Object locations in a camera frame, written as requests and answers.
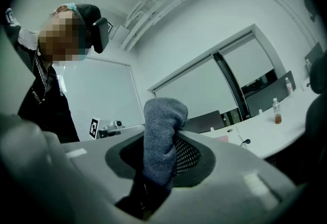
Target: black jacket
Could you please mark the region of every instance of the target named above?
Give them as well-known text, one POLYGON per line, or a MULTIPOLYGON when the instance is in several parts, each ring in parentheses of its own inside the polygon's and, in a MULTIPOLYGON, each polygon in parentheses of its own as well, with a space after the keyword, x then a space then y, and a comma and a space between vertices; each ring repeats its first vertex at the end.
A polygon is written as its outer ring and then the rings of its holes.
POLYGON ((5 30, 11 43, 36 77, 18 115, 35 122, 43 131, 55 133, 61 143, 79 141, 67 99, 60 92, 56 72, 52 66, 47 72, 42 64, 37 33, 22 29, 10 9, 6 11, 6 20, 5 30))

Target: vr headset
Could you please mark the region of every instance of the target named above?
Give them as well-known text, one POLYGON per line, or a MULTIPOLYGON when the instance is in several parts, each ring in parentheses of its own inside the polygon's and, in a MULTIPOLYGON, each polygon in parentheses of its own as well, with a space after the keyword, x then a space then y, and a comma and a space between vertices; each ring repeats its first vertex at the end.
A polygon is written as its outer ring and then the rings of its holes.
POLYGON ((91 26, 91 40, 95 52, 102 53, 109 42, 108 20, 105 17, 99 18, 91 26))
MULTIPOLYGON (((95 7, 93 5, 88 5, 88 4, 84 4, 84 5, 87 5, 86 7, 95 7)), ((91 46, 93 45, 95 52, 102 53, 109 42, 108 20, 104 17, 100 17, 92 25, 90 25, 90 23, 88 22, 88 26, 87 26, 83 15, 86 16, 86 14, 92 14, 91 9, 86 9, 84 7, 83 10, 86 11, 87 13, 84 12, 84 14, 82 14, 82 12, 79 9, 79 7, 81 7, 82 5, 67 3, 64 4, 63 6, 73 10, 76 13, 80 22, 80 27, 86 27, 86 30, 84 28, 81 28, 79 30, 81 52, 83 52, 85 49, 90 49, 91 46)))

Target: chair backrest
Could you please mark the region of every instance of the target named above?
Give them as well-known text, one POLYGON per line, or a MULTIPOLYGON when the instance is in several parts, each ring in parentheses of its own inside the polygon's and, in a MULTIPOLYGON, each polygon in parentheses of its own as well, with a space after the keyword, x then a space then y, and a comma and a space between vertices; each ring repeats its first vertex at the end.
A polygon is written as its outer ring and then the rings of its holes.
POLYGON ((288 77, 292 83, 293 89, 296 89, 292 72, 289 71, 274 83, 265 87, 261 91, 246 98, 246 103, 250 112, 250 116, 254 117, 259 114, 259 109, 266 111, 272 107, 273 98, 278 101, 285 99, 288 96, 285 78, 288 77))
POLYGON ((305 56, 305 60, 309 60, 311 64, 313 64, 317 58, 323 55, 323 51, 320 43, 318 42, 312 50, 305 56))
POLYGON ((224 127, 223 120, 219 111, 214 111, 207 113, 192 119, 189 119, 183 130, 194 132, 194 133, 203 133, 210 131, 210 128, 220 129, 224 127))
MULTIPOLYGON (((143 135, 138 135, 107 151, 106 163, 117 176, 133 180, 142 172, 143 141, 143 135)), ((180 134, 174 136, 174 145, 177 158, 173 187, 196 186, 212 172, 216 159, 208 147, 180 134)))

